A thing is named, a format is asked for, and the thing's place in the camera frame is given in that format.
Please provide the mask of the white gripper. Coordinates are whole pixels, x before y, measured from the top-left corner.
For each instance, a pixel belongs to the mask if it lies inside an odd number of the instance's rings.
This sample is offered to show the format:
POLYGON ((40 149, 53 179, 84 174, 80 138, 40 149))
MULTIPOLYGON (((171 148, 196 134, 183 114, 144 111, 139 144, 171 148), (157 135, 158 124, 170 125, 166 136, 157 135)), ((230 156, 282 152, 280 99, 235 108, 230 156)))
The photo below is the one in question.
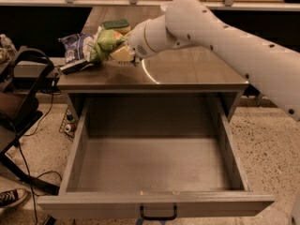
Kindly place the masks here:
POLYGON ((130 62, 134 59, 135 63, 140 63, 144 58, 154 54, 145 38, 145 29, 149 20, 137 24, 130 31, 127 39, 128 45, 117 48, 110 53, 111 59, 121 62, 130 62))

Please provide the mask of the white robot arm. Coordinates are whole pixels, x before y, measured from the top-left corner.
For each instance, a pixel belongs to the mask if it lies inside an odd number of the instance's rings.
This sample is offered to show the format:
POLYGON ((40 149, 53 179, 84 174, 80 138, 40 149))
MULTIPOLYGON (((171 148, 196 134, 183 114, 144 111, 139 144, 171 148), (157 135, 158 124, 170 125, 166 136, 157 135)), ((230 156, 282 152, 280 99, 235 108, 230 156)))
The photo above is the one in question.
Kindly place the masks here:
POLYGON ((300 53, 230 26, 198 0, 172 0, 110 52, 137 63, 167 50, 202 46, 245 77, 294 121, 300 119, 300 53))

